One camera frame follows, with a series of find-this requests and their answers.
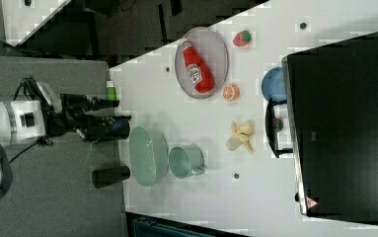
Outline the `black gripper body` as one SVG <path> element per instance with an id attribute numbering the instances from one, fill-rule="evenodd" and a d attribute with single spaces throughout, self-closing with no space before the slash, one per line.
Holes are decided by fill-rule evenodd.
<path id="1" fill-rule="evenodd" d="M 45 102 L 44 124 L 49 137 L 60 136 L 87 125 L 85 112 L 93 103 L 85 95 L 61 94 L 56 102 Z"/>

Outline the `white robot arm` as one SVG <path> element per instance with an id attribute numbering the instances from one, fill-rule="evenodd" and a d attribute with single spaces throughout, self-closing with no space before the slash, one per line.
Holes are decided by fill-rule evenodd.
<path id="1" fill-rule="evenodd" d="M 84 141 L 126 139 L 130 116 L 97 117 L 95 111 L 115 108 L 118 101 L 62 94 L 61 110 L 41 100 L 0 102 L 0 143 L 30 143 L 76 132 Z"/>

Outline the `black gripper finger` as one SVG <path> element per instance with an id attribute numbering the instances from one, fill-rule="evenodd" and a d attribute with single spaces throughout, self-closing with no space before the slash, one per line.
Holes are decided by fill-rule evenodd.
<path id="1" fill-rule="evenodd" d="M 126 139 L 130 134 L 131 116 L 91 117 L 86 126 L 88 141 Z"/>
<path id="2" fill-rule="evenodd" d="M 90 100 L 90 111 L 98 111 L 108 108 L 116 108 L 119 106 L 119 100 L 107 100 L 92 98 Z"/>

